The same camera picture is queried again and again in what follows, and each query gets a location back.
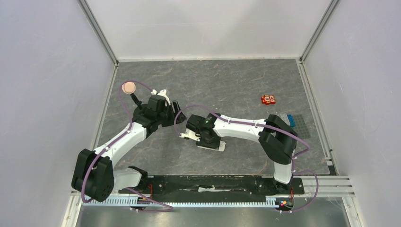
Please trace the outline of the white remote control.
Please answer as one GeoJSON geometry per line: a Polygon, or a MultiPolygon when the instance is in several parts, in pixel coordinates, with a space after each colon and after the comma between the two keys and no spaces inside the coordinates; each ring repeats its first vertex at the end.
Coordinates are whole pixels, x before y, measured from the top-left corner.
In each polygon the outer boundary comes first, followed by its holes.
{"type": "Polygon", "coordinates": [[[208,150],[214,150],[214,151],[219,151],[219,152],[223,152],[225,150],[226,147],[226,143],[224,141],[219,142],[219,144],[217,146],[215,145],[201,145],[200,143],[196,143],[197,147],[199,148],[203,148],[203,149],[208,149],[208,150]]]}

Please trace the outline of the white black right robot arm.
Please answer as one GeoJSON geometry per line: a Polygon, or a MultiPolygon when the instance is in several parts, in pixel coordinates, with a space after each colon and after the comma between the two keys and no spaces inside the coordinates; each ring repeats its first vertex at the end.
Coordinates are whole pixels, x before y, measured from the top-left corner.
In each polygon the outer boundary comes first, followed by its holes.
{"type": "Polygon", "coordinates": [[[292,187],[292,158],[296,148],[297,133],[279,116],[271,114],[267,119],[247,120],[221,114],[209,114],[206,118],[191,115],[181,138],[196,141],[200,148],[223,151],[223,137],[240,138],[257,142],[274,163],[273,187],[285,193],[292,187]]]}

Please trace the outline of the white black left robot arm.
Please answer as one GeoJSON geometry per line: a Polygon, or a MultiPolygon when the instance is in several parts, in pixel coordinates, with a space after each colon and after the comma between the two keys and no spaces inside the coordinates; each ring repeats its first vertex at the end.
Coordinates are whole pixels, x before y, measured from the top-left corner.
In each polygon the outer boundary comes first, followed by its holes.
{"type": "Polygon", "coordinates": [[[168,101],[161,95],[152,95],[147,103],[134,98],[131,121],[116,136],[94,150],[83,149],[78,154],[71,187],[90,200],[103,202],[118,190],[131,187],[137,193],[148,188],[147,172],[130,166],[115,170],[119,160],[136,145],[147,139],[160,127],[182,123],[186,116],[176,100],[168,101]]]}

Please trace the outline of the pink microphone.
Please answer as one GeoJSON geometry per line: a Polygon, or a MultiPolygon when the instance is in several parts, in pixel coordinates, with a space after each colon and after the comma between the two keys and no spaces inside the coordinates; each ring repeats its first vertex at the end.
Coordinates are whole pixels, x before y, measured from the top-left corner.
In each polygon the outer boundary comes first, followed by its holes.
{"type": "Polygon", "coordinates": [[[132,81],[128,81],[122,84],[122,91],[125,94],[133,94],[136,90],[136,85],[132,81]]]}

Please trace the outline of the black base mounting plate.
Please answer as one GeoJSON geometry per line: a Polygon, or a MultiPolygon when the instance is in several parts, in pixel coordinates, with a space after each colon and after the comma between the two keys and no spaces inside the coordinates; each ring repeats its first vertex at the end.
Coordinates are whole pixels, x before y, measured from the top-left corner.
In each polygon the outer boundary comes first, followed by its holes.
{"type": "Polygon", "coordinates": [[[261,175],[154,175],[134,189],[158,202],[263,202],[267,196],[303,195],[301,178],[280,186],[261,175]]]}

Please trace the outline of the blue grey toy brick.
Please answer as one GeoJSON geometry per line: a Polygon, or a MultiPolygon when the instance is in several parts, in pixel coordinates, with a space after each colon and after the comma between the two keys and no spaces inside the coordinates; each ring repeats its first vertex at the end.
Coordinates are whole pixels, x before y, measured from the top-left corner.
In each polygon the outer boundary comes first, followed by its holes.
{"type": "Polygon", "coordinates": [[[294,120],[294,118],[293,118],[292,115],[286,114],[286,113],[281,113],[281,114],[279,114],[279,117],[280,117],[287,125],[289,125],[290,127],[293,128],[293,127],[296,126],[295,120],[294,120]]]}

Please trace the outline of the grey studded baseplate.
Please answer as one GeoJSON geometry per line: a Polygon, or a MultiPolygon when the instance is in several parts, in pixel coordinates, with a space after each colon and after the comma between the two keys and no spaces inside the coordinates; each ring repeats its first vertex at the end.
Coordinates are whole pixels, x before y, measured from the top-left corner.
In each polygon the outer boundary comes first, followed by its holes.
{"type": "Polygon", "coordinates": [[[295,123],[293,129],[298,134],[298,137],[301,139],[311,138],[308,126],[306,125],[302,115],[293,115],[293,119],[295,123]]]}

